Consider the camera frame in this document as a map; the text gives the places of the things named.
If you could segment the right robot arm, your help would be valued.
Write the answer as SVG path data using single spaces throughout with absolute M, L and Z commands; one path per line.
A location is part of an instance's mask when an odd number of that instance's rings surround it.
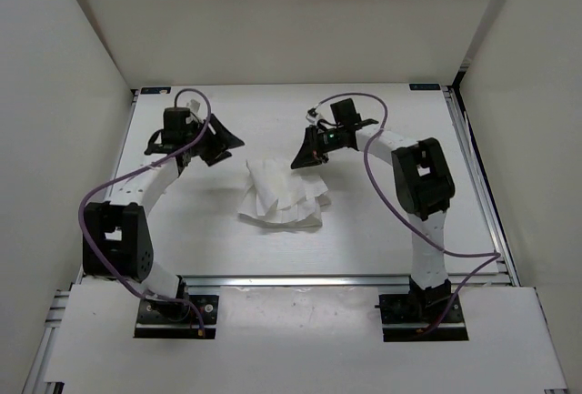
M 413 140 L 390 131 L 386 118 L 364 119 L 346 95 L 331 105 L 331 111 L 332 122 L 318 113 L 317 106 L 307 111 L 309 126 L 291 167 L 320 166 L 328 162 L 330 152 L 354 149 L 364 155 L 365 170 L 376 192 L 380 188 L 369 158 L 376 157 L 392 167 L 396 199 L 407 216 L 399 214 L 393 205 L 388 208 L 412 233 L 408 309 L 414 318 L 428 321 L 451 296 L 444 225 L 456 189 L 442 147 L 432 137 Z

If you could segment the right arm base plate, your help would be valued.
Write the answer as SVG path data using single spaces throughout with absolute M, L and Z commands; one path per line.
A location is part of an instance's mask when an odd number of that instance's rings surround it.
M 389 342 L 455 342 L 468 341 L 467 326 L 459 297 L 436 328 L 431 326 L 445 311 L 447 302 L 421 310 L 406 294 L 380 294 L 376 308 L 380 311 L 383 341 Z

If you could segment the white pleated skirt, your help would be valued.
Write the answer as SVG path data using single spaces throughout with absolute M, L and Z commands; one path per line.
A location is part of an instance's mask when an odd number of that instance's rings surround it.
M 328 187 L 317 173 L 290 168 L 283 159 L 246 162 L 248 179 L 238 208 L 244 221 L 270 228 L 322 227 L 322 209 L 330 204 Z

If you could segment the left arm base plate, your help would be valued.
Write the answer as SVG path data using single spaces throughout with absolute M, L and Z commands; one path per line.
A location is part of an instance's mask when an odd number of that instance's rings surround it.
M 189 295 L 202 315 L 204 332 L 189 306 L 164 301 L 141 300 L 135 320 L 135 338 L 214 339 L 218 318 L 218 295 Z

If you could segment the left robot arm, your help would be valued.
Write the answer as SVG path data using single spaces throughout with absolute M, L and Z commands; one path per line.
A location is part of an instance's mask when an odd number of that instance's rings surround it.
M 159 300 L 159 310 L 169 320 L 186 318 L 191 300 L 182 279 L 155 261 L 147 218 L 193 158 L 211 167 L 244 145 L 213 114 L 203 120 L 195 107 L 167 108 L 163 127 L 148 139 L 137 173 L 105 201 L 83 206 L 84 272 L 121 278 L 140 298 Z

